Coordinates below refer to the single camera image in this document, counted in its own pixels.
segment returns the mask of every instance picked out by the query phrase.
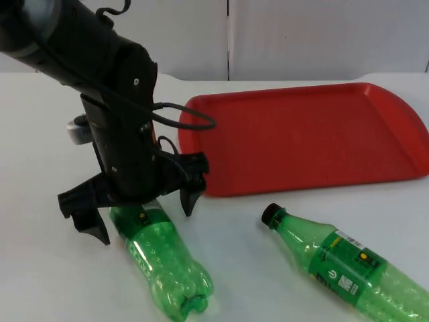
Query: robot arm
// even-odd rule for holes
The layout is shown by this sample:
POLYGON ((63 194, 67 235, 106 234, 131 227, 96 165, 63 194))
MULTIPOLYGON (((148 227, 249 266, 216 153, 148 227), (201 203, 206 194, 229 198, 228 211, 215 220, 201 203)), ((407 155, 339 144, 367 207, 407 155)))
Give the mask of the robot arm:
POLYGON ((0 51, 81 93, 86 115, 77 126, 90 134, 101 173, 58 199, 78 231, 108 244, 99 207, 142 204, 180 189, 190 215, 205 190, 204 154, 162 151, 153 121, 199 130, 215 122, 195 112, 210 123, 194 127, 156 115, 163 107, 153 101, 157 64, 118 36, 104 11, 111 12, 94 14, 79 0, 2 0, 0 51))

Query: green plastic bottle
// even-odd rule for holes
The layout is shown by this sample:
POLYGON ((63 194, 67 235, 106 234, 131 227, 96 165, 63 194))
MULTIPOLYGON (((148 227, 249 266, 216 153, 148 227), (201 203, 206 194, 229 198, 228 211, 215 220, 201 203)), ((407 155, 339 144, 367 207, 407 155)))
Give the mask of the green plastic bottle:
POLYGON ((262 221, 311 277, 373 321, 429 321, 429 293, 336 227, 292 216, 276 204, 262 221))
POLYGON ((162 206, 111 208, 110 217, 145 276, 157 307, 173 321, 203 312, 213 293, 207 271, 195 261, 162 206))

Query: white panel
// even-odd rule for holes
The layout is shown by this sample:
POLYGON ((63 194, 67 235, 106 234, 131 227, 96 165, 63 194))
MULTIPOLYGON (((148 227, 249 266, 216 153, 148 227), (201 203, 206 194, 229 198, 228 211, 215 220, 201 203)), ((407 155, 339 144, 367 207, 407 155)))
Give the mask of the white panel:
POLYGON ((427 0, 231 0, 231 79, 423 72, 427 0))
MULTIPOLYGON (((84 0, 92 10, 123 0, 84 0)), ((226 0, 133 0, 113 17, 118 34, 140 43, 160 71, 187 80, 227 79, 226 0)), ((0 71, 31 70, 0 54, 0 71)))

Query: barcode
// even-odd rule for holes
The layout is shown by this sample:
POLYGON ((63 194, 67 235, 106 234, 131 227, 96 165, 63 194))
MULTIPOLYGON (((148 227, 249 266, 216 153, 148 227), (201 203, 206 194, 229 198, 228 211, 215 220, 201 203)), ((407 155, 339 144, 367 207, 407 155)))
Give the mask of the barcode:
POLYGON ((361 243, 359 243, 357 240, 353 239, 352 237, 346 235, 345 233, 343 233, 341 230, 338 230, 335 232, 338 236, 344 238, 345 240, 347 240, 350 244, 355 245, 356 247, 358 247, 360 250, 363 250, 365 248, 364 245, 362 245, 361 243))

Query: bottle label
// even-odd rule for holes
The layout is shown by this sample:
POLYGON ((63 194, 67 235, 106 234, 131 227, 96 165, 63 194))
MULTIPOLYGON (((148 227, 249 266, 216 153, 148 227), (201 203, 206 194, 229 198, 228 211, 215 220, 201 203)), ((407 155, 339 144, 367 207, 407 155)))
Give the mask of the bottle label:
POLYGON ((313 257, 309 273, 344 301, 356 305, 368 280, 386 263, 341 231, 331 233, 313 257))

